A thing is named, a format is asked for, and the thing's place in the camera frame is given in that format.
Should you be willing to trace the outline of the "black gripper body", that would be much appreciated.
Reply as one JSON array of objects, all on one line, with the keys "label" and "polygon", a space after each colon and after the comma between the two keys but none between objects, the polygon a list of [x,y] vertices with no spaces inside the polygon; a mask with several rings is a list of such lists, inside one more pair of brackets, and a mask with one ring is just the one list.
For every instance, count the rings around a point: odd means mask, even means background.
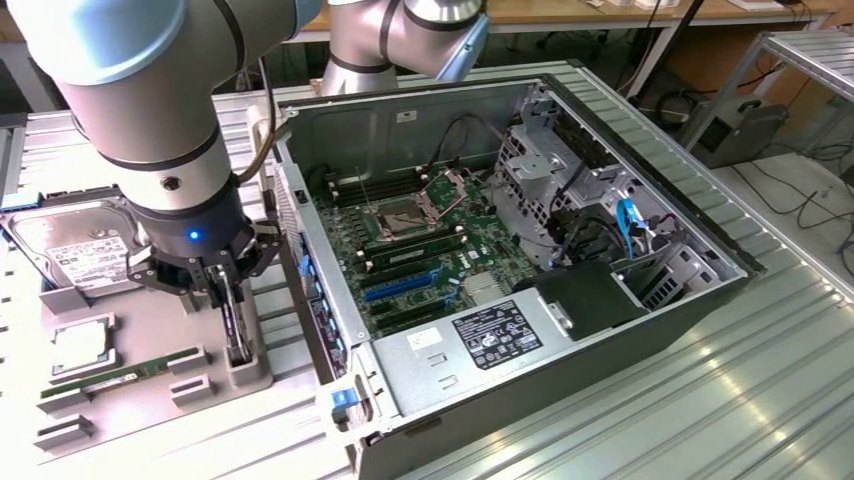
[{"label": "black gripper body", "polygon": [[134,202],[130,205],[151,245],[170,256],[206,257],[223,250],[241,253],[251,241],[254,230],[237,177],[230,177],[214,196],[191,208],[167,211]]}]

